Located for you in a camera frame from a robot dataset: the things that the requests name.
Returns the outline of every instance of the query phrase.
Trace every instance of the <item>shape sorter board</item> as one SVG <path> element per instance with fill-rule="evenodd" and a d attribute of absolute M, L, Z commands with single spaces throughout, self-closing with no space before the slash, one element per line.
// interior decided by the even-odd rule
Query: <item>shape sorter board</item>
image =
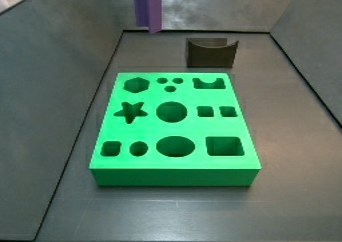
<path fill-rule="evenodd" d="M 249 186 L 260 170 L 223 73 L 118 73 L 89 169 L 100 186 Z"/>

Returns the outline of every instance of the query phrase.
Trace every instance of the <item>gray wall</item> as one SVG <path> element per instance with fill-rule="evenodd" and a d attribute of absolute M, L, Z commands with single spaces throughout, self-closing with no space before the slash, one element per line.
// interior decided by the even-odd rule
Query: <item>gray wall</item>
<path fill-rule="evenodd" d="M 0 239 L 29 240 L 132 0 L 26 0 L 0 16 Z"/>
<path fill-rule="evenodd" d="M 291 0 L 163 0 L 163 29 L 269 32 Z"/>
<path fill-rule="evenodd" d="M 295 0 L 271 35 L 342 123 L 342 0 Z"/>

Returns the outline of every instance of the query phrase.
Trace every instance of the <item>table surface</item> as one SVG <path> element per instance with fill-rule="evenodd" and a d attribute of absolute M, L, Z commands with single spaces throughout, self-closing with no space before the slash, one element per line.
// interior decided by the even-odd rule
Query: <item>table surface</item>
<path fill-rule="evenodd" d="M 233 68 L 187 69 L 185 38 L 240 41 Z M 88 170 L 117 72 L 228 72 L 263 169 L 247 187 L 96 186 Z M 37 241 L 342 240 L 342 134 L 267 34 L 124 33 Z"/>

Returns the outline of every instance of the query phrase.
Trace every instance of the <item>purple object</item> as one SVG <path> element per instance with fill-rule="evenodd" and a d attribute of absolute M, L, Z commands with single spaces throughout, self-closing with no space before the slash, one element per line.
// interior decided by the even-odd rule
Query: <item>purple object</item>
<path fill-rule="evenodd" d="M 148 27 L 149 33 L 161 30 L 161 0 L 133 0 L 136 26 Z"/>

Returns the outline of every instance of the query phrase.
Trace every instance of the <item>square hole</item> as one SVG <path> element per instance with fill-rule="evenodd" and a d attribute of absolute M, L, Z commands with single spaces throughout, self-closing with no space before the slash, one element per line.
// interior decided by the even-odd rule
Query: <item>square hole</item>
<path fill-rule="evenodd" d="M 207 152 L 209 156 L 243 156 L 243 147 L 237 137 L 207 137 Z"/>
<path fill-rule="evenodd" d="M 231 117 L 236 117 L 236 116 L 237 116 L 233 107 L 229 107 L 229 106 L 220 106 L 220 107 L 219 107 L 219 110 L 220 110 L 220 115 L 221 115 L 221 117 L 224 117 L 224 118 L 231 118 Z"/>
<path fill-rule="evenodd" d="M 213 110 L 209 106 L 197 107 L 197 116 L 199 117 L 213 117 Z"/>
<path fill-rule="evenodd" d="M 101 146 L 101 155 L 104 157 L 114 157 L 120 153 L 121 143 L 117 141 L 104 142 Z"/>

